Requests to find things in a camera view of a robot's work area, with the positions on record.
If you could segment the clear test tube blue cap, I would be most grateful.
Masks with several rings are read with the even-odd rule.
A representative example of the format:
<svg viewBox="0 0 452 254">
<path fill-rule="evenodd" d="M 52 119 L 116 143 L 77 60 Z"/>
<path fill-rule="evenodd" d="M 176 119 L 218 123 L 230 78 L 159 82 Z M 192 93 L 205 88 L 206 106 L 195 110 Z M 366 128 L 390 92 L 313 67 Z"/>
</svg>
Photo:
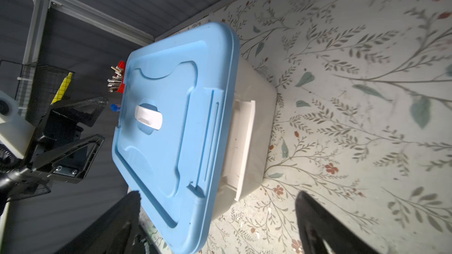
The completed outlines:
<svg viewBox="0 0 452 254">
<path fill-rule="evenodd" d="M 110 108 L 113 112 L 120 112 L 121 110 L 121 106 L 117 104 L 111 104 Z"/>
</svg>

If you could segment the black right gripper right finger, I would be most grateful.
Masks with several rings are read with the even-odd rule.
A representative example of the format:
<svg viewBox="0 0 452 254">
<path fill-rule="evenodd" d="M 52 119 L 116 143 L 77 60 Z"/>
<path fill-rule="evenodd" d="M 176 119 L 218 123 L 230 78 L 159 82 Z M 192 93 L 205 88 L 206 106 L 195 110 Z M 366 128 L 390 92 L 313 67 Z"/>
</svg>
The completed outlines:
<svg viewBox="0 0 452 254">
<path fill-rule="evenodd" d="M 326 254 L 328 250 L 325 244 L 336 254 L 376 253 L 305 191 L 297 195 L 295 212 L 306 254 Z"/>
</svg>

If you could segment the blue plastic bin lid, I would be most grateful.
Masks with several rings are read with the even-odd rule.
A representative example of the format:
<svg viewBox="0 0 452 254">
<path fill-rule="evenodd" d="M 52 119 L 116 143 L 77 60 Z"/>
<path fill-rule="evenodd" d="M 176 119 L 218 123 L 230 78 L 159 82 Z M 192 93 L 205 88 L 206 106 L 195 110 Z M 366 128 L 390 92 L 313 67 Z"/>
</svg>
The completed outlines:
<svg viewBox="0 0 452 254">
<path fill-rule="evenodd" d="M 210 22 L 132 52 L 112 156 L 176 254 L 205 244 L 233 110 L 239 45 Z"/>
</svg>

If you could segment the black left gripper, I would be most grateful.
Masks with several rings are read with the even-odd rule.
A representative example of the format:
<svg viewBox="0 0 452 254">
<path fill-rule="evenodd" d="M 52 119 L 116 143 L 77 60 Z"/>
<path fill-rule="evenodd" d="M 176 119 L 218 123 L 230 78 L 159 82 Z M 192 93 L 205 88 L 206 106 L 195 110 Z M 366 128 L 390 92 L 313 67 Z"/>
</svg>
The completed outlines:
<svg viewBox="0 0 452 254">
<path fill-rule="evenodd" d="M 32 141 L 27 161 L 21 169 L 22 183 L 46 179 L 79 183 L 86 178 L 105 137 L 82 138 L 84 124 L 92 127 L 105 107 L 103 96 L 58 101 L 43 116 Z"/>
</svg>

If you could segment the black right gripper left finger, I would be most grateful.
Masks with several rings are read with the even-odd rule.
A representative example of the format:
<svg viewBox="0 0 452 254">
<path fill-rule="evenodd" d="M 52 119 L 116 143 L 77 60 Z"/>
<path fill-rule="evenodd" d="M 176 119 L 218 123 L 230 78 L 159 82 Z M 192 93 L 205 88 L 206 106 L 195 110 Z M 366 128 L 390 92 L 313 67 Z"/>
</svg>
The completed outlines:
<svg viewBox="0 0 452 254">
<path fill-rule="evenodd" d="M 136 241 L 141 197 L 133 191 L 124 196 L 58 254 L 134 254 L 141 250 Z"/>
</svg>

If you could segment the beige plastic storage bin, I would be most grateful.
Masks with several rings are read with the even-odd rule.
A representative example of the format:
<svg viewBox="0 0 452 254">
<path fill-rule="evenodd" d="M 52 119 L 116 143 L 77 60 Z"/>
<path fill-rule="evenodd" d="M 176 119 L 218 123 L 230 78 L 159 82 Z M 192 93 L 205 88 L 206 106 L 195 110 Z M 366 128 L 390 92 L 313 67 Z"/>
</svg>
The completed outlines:
<svg viewBox="0 0 452 254">
<path fill-rule="evenodd" d="M 276 99 L 277 90 L 272 84 L 240 58 L 213 219 L 226 213 L 263 182 Z"/>
</svg>

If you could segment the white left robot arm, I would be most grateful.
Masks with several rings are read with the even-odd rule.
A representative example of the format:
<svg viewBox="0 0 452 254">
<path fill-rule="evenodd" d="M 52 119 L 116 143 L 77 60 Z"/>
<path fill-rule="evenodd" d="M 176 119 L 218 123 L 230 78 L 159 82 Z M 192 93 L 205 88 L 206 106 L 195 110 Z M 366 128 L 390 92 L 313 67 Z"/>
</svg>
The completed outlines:
<svg viewBox="0 0 452 254">
<path fill-rule="evenodd" d="M 102 96 L 63 100 L 49 106 L 33 126 L 18 105 L 1 93 L 1 209 L 11 201 L 48 194 L 52 181 L 79 183 L 86 178 L 105 138 L 82 137 L 108 100 Z"/>
</svg>

